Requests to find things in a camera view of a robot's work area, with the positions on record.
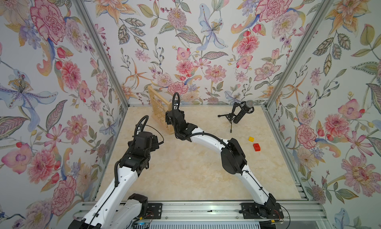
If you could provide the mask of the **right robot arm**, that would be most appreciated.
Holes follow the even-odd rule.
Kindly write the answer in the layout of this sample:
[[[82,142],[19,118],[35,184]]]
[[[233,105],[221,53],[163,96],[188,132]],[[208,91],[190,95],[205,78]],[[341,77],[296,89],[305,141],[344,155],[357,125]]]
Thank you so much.
[[[175,137],[190,141],[216,151],[221,156],[223,169],[237,176],[253,198],[252,203],[244,203],[240,213],[246,219],[281,220],[284,218],[281,205],[269,193],[251,171],[246,156],[238,140],[222,139],[207,133],[198,126],[185,121],[185,113],[179,109],[166,112],[166,123],[174,129]]]

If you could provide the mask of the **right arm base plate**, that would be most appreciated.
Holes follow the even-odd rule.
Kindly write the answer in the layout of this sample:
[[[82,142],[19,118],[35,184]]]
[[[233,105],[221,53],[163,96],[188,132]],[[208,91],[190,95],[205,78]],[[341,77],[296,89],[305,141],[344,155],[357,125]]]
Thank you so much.
[[[258,203],[241,203],[240,214],[244,219],[270,219],[279,220],[283,219],[284,215],[279,203],[267,203],[261,205]]]

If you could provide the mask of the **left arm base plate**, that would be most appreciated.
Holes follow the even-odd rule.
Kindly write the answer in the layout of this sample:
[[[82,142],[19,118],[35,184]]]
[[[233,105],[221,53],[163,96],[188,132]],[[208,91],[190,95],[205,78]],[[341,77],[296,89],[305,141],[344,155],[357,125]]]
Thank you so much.
[[[163,212],[162,203],[148,203],[142,204],[139,214],[137,214],[133,219],[161,219]]]

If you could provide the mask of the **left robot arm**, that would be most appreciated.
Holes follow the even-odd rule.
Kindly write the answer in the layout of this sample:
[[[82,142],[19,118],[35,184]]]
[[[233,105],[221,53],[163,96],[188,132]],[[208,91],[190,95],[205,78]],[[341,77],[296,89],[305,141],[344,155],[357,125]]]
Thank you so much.
[[[128,143],[128,150],[114,165],[114,179],[92,209],[79,221],[73,220],[70,229],[128,229],[147,213],[148,198],[140,194],[123,198],[141,175],[149,168],[150,153],[159,148],[157,136],[142,131]]]

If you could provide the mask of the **wooden jewelry display stand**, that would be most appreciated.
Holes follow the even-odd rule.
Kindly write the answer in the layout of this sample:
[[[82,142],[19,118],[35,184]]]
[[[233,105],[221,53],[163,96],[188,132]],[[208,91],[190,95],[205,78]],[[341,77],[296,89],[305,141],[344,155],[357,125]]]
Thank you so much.
[[[150,85],[148,93],[152,105],[153,119],[169,134],[174,134],[174,129],[166,122],[166,112],[169,110],[169,102],[156,92]]]

